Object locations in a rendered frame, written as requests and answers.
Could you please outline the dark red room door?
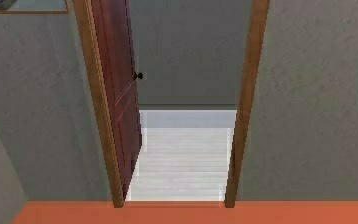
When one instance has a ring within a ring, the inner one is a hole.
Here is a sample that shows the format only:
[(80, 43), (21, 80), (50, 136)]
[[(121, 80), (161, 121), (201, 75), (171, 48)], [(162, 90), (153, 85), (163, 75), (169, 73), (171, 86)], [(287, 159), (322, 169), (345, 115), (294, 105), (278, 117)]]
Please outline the dark red room door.
[(92, 0), (115, 152), (126, 198), (141, 149), (128, 0)]

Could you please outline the brown wooden door frame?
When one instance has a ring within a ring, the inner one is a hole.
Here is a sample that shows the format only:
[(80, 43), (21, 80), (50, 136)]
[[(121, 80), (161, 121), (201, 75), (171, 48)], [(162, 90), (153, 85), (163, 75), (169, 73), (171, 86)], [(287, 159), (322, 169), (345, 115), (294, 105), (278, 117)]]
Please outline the brown wooden door frame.
[[(115, 208), (122, 208), (126, 198), (123, 198), (122, 183), (115, 152), (115, 140), (97, 41), (92, 0), (71, 1), (77, 20), (89, 88), (99, 130), (101, 150), (109, 181), (111, 200)], [(226, 208), (233, 208), (237, 198), (269, 3), (270, 0), (253, 0), (250, 9), (249, 32), (247, 35), (239, 102), (224, 197), (224, 206)]]

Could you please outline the brown framed wall picture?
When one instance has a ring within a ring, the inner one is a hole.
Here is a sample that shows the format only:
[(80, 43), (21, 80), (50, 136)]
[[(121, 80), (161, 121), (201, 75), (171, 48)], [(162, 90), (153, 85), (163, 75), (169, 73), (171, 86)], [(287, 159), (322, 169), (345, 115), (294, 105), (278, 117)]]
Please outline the brown framed wall picture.
[(67, 0), (0, 0), (0, 14), (67, 14)]

